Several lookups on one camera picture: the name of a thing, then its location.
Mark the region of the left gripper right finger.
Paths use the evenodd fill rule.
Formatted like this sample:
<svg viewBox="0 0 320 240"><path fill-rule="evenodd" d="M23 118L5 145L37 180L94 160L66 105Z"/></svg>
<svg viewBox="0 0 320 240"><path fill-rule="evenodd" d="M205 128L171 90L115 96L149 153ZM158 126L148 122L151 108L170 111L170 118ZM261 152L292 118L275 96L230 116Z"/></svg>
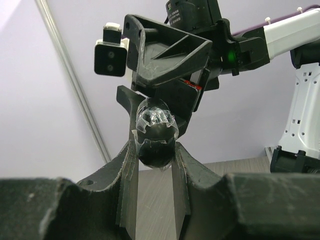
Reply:
<svg viewBox="0 0 320 240"><path fill-rule="evenodd" d="M320 177L307 173L219 176L177 142L171 165L179 240L317 240Z"/></svg>

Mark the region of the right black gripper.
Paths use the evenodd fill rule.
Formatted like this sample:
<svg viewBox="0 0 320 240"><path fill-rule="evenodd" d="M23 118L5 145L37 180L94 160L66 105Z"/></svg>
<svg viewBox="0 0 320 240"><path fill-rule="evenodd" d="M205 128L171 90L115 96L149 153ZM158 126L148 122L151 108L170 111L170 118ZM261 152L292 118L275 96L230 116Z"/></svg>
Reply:
<svg viewBox="0 0 320 240"><path fill-rule="evenodd" d="M222 20L190 32L139 15L124 17L129 39L127 66L135 73L134 89L117 88L116 101L129 114L129 138L134 140L136 114L146 98L163 100L174 115L180 138L206 90L219 88L222 71L215 40Z"/></svg>

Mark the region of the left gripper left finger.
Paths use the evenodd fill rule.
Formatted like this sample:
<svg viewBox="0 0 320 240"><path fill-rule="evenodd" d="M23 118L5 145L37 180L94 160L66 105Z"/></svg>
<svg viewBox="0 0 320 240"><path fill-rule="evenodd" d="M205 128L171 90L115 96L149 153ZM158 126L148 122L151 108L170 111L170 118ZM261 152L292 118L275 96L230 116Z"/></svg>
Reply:
<svg viewBox="0 0 320 240"><path fill-rule="evenodd" d="M132 140L105 166L73 182L66 178L3 178L3 240L133 240L138 163Z"/></svg>

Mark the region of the dusty black oval case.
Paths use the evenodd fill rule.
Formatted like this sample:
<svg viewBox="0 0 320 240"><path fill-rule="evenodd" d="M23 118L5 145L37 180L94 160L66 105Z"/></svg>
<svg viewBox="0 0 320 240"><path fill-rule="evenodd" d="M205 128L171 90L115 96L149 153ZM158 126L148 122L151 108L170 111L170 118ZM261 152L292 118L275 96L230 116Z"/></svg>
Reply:
<svg viewBox="0 0 320 240"><path fill-rule="evenodd" d="M132 133L137 157L143 165L162 172L171 166L179 129L163 100L148 97L139 104Z"/></svg>

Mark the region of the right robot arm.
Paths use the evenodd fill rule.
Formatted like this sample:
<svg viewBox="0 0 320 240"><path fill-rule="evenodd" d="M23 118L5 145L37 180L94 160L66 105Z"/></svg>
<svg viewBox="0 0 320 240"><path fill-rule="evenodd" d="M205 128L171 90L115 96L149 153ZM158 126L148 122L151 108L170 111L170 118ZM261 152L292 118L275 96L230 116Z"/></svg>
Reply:
<svg viewBox="0 0 320 240"><path fill-rule="evenodd" d="M239 33L216 0L170 0L166 12L164 23L127 14L123 25L131 89L145 96L132 131L137 158L161 170L172 164L178 138L221 75L256 70L320 38L317 5Z"/></svg>

